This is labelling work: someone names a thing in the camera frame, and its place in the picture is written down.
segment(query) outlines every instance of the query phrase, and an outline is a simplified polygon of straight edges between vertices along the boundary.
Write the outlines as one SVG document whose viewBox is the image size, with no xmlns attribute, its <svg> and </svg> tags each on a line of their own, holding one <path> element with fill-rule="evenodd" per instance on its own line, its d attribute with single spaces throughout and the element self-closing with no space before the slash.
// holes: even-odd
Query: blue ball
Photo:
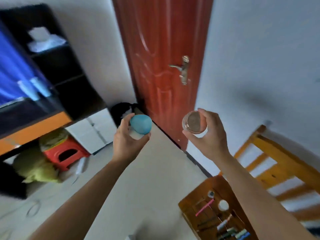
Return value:
<svg viewBox="0 0 320 240">
<path fill-rule="evenodd" d="M 131 127 L 139 134 L 146 135 L 152 127 L 152 120 L 144 114 L 137 114 L 130 120 Z"/>
</svg>

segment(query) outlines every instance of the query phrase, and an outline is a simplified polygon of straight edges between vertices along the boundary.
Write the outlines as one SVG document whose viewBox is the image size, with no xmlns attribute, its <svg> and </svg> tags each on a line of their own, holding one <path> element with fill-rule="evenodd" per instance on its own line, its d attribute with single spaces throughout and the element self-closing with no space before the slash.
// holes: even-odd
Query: blue cloth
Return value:
<svg viewBox="0 0 320 240">
<path fill-rule="evenodd" d="M 31 64 L 29 58 L 20 51 L 6 26 L 0 21 L 0 105 L 27 95 L 19 88 L 22 81 L 30 90 L 36 91 L 30 82 L 38 77 L 45 85 L 50 83 L 43 74 Z"/>
</svg>

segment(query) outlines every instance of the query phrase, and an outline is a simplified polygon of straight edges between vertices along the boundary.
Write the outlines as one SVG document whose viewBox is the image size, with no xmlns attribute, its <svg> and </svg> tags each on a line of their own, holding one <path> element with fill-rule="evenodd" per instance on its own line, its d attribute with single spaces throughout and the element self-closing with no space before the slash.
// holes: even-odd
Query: plastic stool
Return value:
<svg viewBox="0 0 320 240">
<path fill-rule="evenodd" d="M 70 164 L 82 157 L 90 156 L 86 149 L 63 130 L 41 137 L 40 147 L 47 158 L 61 171 L 69 170 Z"/>
</svg>

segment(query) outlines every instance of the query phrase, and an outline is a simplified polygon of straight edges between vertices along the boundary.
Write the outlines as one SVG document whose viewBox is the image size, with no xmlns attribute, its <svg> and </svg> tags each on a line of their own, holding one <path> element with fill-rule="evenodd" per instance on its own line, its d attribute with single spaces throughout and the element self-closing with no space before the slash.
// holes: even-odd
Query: red door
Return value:
<svg viewBox="0 0 320 240">
<path fill-rule="evenodd" d="M 113 2 L 138 102 L 185 150 L 182 118 L 194 110 L 213 0 Z M 169 66 L 183 56 L 183 71 Z"/>
</svg>

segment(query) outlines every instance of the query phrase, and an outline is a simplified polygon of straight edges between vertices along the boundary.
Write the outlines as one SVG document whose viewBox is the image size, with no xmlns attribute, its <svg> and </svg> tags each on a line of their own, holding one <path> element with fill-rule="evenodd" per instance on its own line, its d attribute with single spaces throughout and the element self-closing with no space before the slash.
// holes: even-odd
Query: door handle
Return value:
<svg viewBox="0 0 320 240">
<path fill-rule="evenodd" d="M 180 79 L 183 85 L 187 84 L 188 81 L 188 68 L 189 68 L 189 57 L 188 56 L 182 56 L 182 66 L 178 65 L 169 65 L 170 67 L 177 68 L 180 73 Z"/>
</svg>

